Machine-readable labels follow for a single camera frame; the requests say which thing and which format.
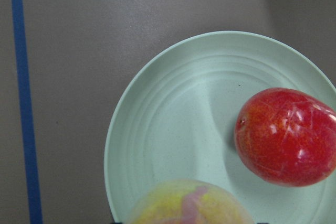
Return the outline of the peach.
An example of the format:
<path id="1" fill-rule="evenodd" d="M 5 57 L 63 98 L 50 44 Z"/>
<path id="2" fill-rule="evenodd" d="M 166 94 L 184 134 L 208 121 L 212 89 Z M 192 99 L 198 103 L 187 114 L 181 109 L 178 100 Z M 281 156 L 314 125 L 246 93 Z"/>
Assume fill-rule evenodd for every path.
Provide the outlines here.
<path id="1" fill-rule="evenodd" d="M 125 223 L 254 223 L 228 191 L 206 182 L 163 182 L 134 206 Z"/>

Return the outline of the red pomegranate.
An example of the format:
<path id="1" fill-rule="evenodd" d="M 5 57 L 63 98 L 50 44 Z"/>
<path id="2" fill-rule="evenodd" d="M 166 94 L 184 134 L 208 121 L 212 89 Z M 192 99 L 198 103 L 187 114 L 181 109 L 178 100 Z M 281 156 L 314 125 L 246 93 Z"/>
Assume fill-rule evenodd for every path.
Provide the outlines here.
<path id="1" fill-rule="evenodd" d="M 242 163 L 258 177 L 309 186 L 335 170 L 335 110 L 297 90 L 266 89 L 242 106 L 234 141 Z"/>

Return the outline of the green plate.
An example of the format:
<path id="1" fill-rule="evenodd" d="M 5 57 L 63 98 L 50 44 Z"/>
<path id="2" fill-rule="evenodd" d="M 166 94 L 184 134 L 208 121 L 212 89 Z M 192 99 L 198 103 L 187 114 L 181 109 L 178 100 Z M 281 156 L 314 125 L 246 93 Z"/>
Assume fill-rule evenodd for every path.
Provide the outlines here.
<path id="1" fill-rule="evenodd" d="M 335 175 L 281 187 L 253 174 L 236 153 L 240 108 L 270 87 L 335 107 L 335 87 L 316 65 L 262 35 L 206 33 L 153 58 L 126 88 L 108 130 L 104 179 L 114 220 L 125 222 L 156 184 L 190 178 L 229 191 L 256 223 L 335 223 Z"/>

